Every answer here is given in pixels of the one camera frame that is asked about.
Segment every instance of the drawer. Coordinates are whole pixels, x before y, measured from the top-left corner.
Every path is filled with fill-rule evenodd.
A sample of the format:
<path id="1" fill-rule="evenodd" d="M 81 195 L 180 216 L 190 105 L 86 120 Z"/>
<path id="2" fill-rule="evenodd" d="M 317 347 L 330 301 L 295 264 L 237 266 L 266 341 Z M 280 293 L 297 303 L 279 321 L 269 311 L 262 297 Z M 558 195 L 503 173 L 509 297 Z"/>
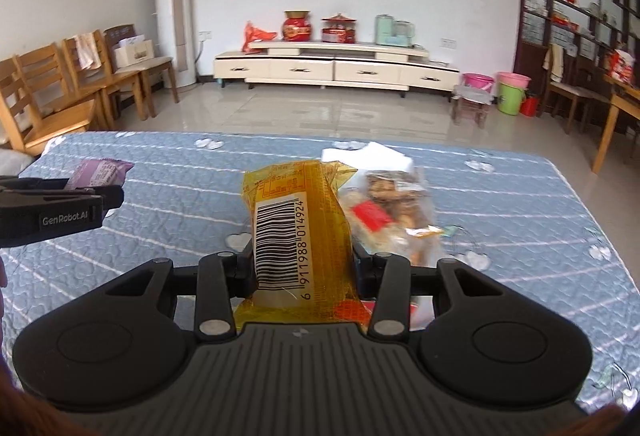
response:
<path id="1" fill-rule="evenodd" d="M 334 62 L 312 59 L 271 59 L 272 79 L 306 79 L 330 81 L 334 79 Z"/>
<path id="2" fill-rule="evenodd" d="M 269 59 L 216 59 L 213 73 L 218 79 L 246 79 L 268 77 Z"/>
<path id="3" fill-rule="evenodd" d="M 398 84 L 399 77 L 400 67 L 397 64 L 384 64 L 381 62 L 335 62 L 335 79 L 337 81 Z"/>
<path id="4" fill-rule="evenodd" d="M 453 91 L 453 86 L 460 84 L 460 73 L 421 66 L 402 66 L 400 84 Z"/>

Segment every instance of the yellow snack package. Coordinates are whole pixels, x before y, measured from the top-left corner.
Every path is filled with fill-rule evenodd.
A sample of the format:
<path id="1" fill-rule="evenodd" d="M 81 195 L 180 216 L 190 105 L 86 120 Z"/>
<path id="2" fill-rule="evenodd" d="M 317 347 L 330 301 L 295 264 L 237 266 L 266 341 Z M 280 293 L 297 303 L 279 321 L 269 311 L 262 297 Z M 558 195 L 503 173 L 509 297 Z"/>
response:
<path id="1" fill-rule="evenodd" d="M 366 319 L 352 283 L 351 232 L 337 199 L 355 172 L 338 161 L 304 160 L 244 175 L 258 288 L 236 310 L 238 327 Z"/>

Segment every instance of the towel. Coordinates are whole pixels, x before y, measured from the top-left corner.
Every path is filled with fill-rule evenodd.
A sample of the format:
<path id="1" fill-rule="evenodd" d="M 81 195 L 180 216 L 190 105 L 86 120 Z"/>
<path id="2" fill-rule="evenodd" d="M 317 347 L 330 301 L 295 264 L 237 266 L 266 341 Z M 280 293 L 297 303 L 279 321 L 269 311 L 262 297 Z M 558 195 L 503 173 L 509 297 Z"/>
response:
<path id="1" fill-rule="evenodd" d="M 82 70 L 96 70 L 102 66 L 98 47 L 95 44 L 93 34 L 79 34 L 75 36 L 76 48 L 78 49 L 78 62 Z"/>
<path id="2" fill-rule="evenodd" d="M 551 80 L 560 82 L 562 73 L 564 73 L 564 48 L 556 43 L 551 43 L 546 51 L 545 61 L 542 68 L 549 69 L 550 58 L 553 58 L 553 66 L 551 67 Z"/>

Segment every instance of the blue quilted bedspread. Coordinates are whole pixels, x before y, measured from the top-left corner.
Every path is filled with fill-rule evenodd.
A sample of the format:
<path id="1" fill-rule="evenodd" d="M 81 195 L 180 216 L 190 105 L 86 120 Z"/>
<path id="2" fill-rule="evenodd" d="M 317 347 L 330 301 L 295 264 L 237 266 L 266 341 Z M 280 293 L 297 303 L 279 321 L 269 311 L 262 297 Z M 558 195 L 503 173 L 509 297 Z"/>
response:
<path id="1" fill-rule="evenodd" d="M 212 151 L 204 139 L 225 144 Z M 9 276 L 2 320 L 5 358 L 11 361 L 15 337 L 30 321 L 140 263 L 164 256 L 178 266 L 193 265 L 226 249 L 227 236 L 248 229 L 239 194 L 242 173 L 319 158 L 334 141 L 215 133 L 83 133 L 59 139 L 23 176 L 66 177 L 83 158 L 136 165 L 127 176 L 124 205 L 103 228 L 0 251 Z M 489 276 L 588 334 L 593 366 L 579 397 L 586 409 L 610 402 L 611 391 L 596 389 L 594 382 L 612 363 L 638 387 L 638 290 L 551 162 L 441 145 L 390 147 L 424 168 L 438 223 L 464 229 L 453 242 L 444 240 L 445 251 L 487 254 Z M 626 387 L 619 371 L 605 376 L 617 394 Z"/>

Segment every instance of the electrical outlet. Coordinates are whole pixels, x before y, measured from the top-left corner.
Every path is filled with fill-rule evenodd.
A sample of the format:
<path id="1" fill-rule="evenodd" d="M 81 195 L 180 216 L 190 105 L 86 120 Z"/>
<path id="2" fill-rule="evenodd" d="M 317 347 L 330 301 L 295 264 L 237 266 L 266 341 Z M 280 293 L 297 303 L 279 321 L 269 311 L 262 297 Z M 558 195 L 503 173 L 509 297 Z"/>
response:
<path id="1" fill-rule="evenodd" d="M 458 47 L 458 41 L 454 41 L 453 39 L 440 39 L 440 46 L 443 48 L 449 48 L 451 50 L 455 50 Z"/>

